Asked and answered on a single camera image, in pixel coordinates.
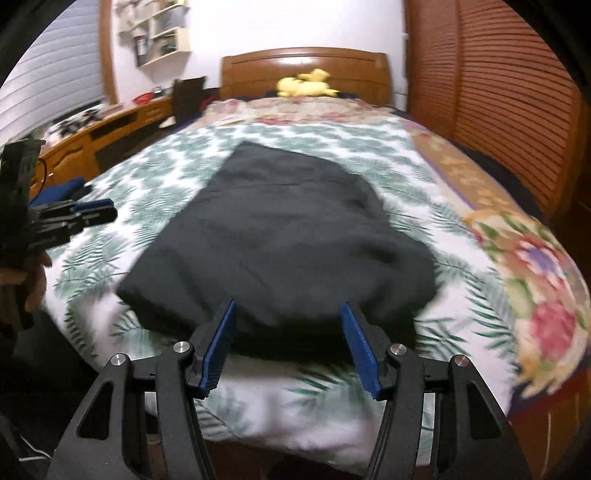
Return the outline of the left hand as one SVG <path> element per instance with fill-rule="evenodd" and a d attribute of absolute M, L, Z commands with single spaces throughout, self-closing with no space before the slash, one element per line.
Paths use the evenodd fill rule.
<path fill-rule="evenodd" d="M 51 266 L 50 256 L 43 251 L 28 260 L 22 270 L 1 268 L 1 319 L 15 315 L 20 309 L 32 313 L 40 307 L 47 286 L 45 269 Z M 23 287 L 25 298 L 17 301 L 9 287 Z"/>

